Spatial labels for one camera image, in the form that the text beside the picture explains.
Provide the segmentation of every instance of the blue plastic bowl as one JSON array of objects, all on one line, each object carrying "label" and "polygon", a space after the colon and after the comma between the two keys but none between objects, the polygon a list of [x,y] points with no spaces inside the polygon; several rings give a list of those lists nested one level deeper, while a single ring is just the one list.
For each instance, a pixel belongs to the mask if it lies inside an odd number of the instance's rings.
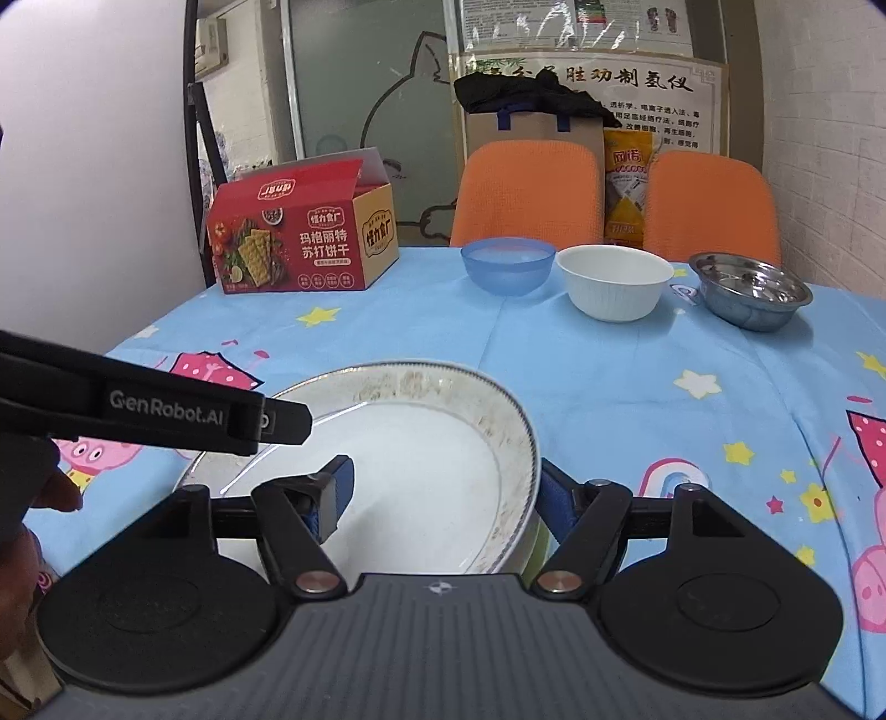
[{"label": "blue plastic bowl", "polygon": [[494,295],[516,297],[544,285],[556,250],[527,238],[477,240],[462,248],[468,277]]}]

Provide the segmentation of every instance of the white ceramic plate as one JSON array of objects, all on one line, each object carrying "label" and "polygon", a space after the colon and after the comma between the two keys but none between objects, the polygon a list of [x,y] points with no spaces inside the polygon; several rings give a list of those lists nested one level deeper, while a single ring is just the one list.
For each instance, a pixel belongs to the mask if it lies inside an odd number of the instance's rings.
[{"label": "white ceramic plate", "polygon": [[[364,572],[522,569],[508,560],[525,563],[532,550],[533,537],[518,543],[534,523],[540,459],[528,418],[495,382],[456,365],[396,362],[330,372],[276,397],[310,408],[304,445],[266,445],[254,458],[205,453],[182,482],[248,495],[349,455],[354,498],[323,546],[348,584]],[[254,542],[220,549],[260,569]]]}]

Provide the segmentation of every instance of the cardboard box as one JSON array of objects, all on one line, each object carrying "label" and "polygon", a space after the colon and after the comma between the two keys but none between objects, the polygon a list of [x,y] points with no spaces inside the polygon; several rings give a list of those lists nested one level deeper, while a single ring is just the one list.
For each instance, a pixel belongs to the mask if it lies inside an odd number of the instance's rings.
[{"label": "cardboard box", "polygon": [[365,290],[400,253],[391,185],[375,148],[227,183],[206,227],[225,293]]},{"label": "cardboard box", "polygon": [[25,622],[18,648],[0,661],[0,681],[0,720],[23,720],[61,689],[37,637],[33,611]]},{"label": "cardboard box", "polygon": [[606,152],[603,144],[603,121],[599,118],[566,118],[547,113],[511,113],[510,123],[499,122],[497,113],[465,114],[465,139],[470,156],[477,148],[495,140],[565,140],[582,145],[597,159],[600,173],[600,198],[603,197]]}]

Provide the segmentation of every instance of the electrical box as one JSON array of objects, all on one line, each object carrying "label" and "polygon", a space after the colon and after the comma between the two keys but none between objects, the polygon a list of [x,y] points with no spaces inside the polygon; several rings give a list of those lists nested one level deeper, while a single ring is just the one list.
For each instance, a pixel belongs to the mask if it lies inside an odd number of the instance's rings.
[{"label": "electrical box", "polygon": [[228,64],[228,33],[221,18],[197,21],[194,76],[199,80]]}]

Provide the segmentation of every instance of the box flap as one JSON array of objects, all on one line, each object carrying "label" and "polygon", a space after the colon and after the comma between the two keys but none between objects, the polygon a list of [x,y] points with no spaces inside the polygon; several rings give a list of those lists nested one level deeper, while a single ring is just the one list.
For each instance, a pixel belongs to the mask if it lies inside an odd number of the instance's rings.
[{"label": "box flap", "polygon": [[244,176],[244,178],[264,175],[280,168],[307,168],[324,162],[354,159],[363,161],[360,177],[357,181],[358,185],[387,185],[391,182],[377,147],[361,147],[356,150],[344,150],[341,153],[329,153],[328,155],[316,155],[313,158],[305,158],[304,160],[293,160],[292,162],[285,162],[282,165],[275,165],[271,168],[259,168]]},{"label": "box flap", "polygon": [[254,201],[262,206],[290,207],[347,201],[354,196],[362,163],[362,159],[354,158],[279,165],[222,185],[215,203]]}]

